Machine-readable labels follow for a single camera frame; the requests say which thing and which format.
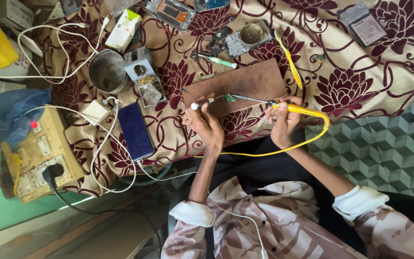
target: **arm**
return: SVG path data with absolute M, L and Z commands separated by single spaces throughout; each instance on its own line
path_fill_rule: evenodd
M 281 102 L 301 105 L 301 98 L 287 96 Z M 271 138 L 279 148 L 294 145 L 293 130 L 300 115 L 288 112 L 281 103 L 279 109 L 266 109 L 266 119 L 278 116 Z M 332 207 L 343 216 L 367 245 L 369 258 L 414 258 L 414 223 L 385 203 L 389 197 L 369 187 L 354 185 L 332 167 L 301 148 L 287 151 L 297 162 L 314 175 L 336 197 Z
M 266 109 L 265 118 L 269 123 L 272 123 L 273 115 L 277 115 L 276 124 L 271 131 L 271 139 L 280 149 L 285 149 L 295 145 L 292 135 L 301 116 L 299 113 L 289 112 L 287 102 L 301 106 L 303 100 L 299 97 L 288 95 L 280 99 L 280 102 L 279 109 L 276 110 L 272 107 Z M 287 151 L 287 154 L 314 175 L 335 197 L 343 195 L 355 187 L 351 181 L 339 175 L 331 166 L 302 148 L 294 148 Z
M 348 178 L 340 175 L 333 167 L 301 147 L 289 150 L 287 154 L 314 175 L 335 197 L 341 196 L 355 187 Z
M 200 97 L 196 102 L 213 96 L 212 93 Z M 204 258 L 206 254 L 205 227 L 212 226 L 215 221 L 206 202 L 213 170 L 224 141 L 224 131 L 218 120 L 209 113 L 208 104 L 204 103 L 200 111 L 189 107 L 185 110 L 183 125 L 189 126 L 201 137 L 206 149 L 191 185 L 188 201 L 179 203 L 169 212 L 178 222 L 164 244 L 161 258 Z

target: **geometric cube pattern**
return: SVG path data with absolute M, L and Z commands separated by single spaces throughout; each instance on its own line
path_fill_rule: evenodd
M 306 127 L 306 139 L 322 126 Z M 354 184 L 414 196 L 414 103 L 398 117 L 331 125 L 309 151 Z

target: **white cuff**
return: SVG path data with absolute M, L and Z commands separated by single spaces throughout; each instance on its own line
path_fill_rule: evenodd
M 215 222 L 215 217 L 206 205 L 190 200 L 178 203 L 169 214 L 185 223 L 206 228 L 213 226 Z
M 354 226 L 354 220 L 358 216 L 384 206 L 388 200 L 389 196 L 386 194 L 357 185 L 348 193 L 336 197 L 332 207 L 343 216 L 350 226 Z

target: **patterned shirt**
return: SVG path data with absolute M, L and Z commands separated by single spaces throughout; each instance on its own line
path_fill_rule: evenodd
M 258 224 L 268 258 L 365 258 L 317 224 L 319 208 L 311 186 L 278 182 L 260 190 L 269 196 L 246 194 L 237 177 L 233 177 L 210 194 L 207 207 L 215 217 L 216 258 L 259 259 L 262 248 L 250 219 L 228 214 L 213 202 L 231 213 L 251 217 Z M 368 258 L 414 258 L 414 223 L 391 207 L 383 204 L 351 223 L 367 245 Z M 204 232 L 205 227 L 178 220 L 164 244 L 162 258 L 205 258 Z

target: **phone charger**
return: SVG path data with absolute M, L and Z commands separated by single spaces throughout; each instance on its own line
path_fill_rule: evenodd
M 103 119 L 105 119 L 108 116 L 110 112 L 111 112 L 111 109 L 109 109 L 106 106 L 103 106 L 100 103 L 100 101 L 95 99 L 89 104 L 89 106 L 82 113 L 92 119 L 91 120 L 89 118 L 84 118 L 86 119 L 86 121 L 89 121 L 90 124 L 97 126 L 103 121 Z

